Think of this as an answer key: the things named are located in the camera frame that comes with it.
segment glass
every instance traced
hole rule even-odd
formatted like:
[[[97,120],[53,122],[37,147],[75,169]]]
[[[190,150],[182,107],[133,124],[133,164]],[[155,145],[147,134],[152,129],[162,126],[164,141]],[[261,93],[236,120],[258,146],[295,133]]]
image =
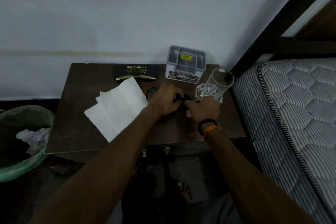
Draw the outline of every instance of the glass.
[[[223,93],[227,91],[235,79],[229,71],[224,68],[216,68],[212,71],[206,83],[196,86],[195,97],[202,98],[213,96],[219,103],[223,102]]]

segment quilted mattress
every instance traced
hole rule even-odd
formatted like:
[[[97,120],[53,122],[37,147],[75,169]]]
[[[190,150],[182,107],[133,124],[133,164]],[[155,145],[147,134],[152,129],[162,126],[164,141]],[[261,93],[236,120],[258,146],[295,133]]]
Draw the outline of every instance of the quilted mattress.
[[[233,86],[264,174],[336,223],[336,59],[269,61]]]

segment orange thread bracelet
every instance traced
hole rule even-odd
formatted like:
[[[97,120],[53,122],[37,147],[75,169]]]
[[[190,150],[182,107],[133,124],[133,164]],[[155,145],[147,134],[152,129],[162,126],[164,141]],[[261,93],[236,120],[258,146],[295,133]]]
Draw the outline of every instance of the orange thread bracelet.
[[[221,129],[219,126],[216,126],[216,125],[212,125],[212,126],[208,127],[208,128],[205,129],[204,132],[203,132],[204,140],[207,139],[208,133],[209,133],[212,129],[214,129],[214,128],[217,128],[217,129],[219,129],[219,130]]]

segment hand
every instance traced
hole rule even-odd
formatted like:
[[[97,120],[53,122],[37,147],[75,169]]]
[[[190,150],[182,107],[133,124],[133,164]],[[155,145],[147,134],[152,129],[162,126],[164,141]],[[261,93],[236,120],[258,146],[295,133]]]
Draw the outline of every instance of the hand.
[[[157,119],[161,116],[170,114],[171,112],[177,111],[182,101],[176,101],[173,103],[176,98],[176,94],[179,94],[180,97],[184,97],[183,91],[181,88],[177,88],[174,84],[166,85],[163,83],[161,87],[154,93],[150,99],[147,107],[150,108]]]
[[[217,120],[219,115],[219,103],[214,97],[203,97],[194,101],[185,101],[184,105],[188,107],[187,117],[192,118],[199,123],[205,119]]]

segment dark brown table top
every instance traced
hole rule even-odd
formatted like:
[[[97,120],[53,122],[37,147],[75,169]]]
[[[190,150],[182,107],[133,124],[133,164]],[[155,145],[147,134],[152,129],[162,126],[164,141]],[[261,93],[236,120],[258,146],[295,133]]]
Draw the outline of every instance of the dark brown table top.
[[[78,152],[102,149],[106,139],[86,117],[84,111],[95,105],[100,91],[117,87],[112,76],[114,64],[73,63],[63,89],[54,125],[49,137],[46,154]],[[195,99],[195,84],[165,78],[166,65],[159,67],[158,79],[154,82],[138,82],[146,93],[152,86],[159,88],[162,83],[172,83]],[[211,71],[218,65],[207,65],[199,83],[206,82]],[[246,134],[238,117],[229,91],[224,93],[220,105],[218,123],[230,138],[245,137]],[[166,121],[155,125],[147,136],[147,145],[203,141],[197,132],[197,124],[187,118],[184,112],[170,114]]]

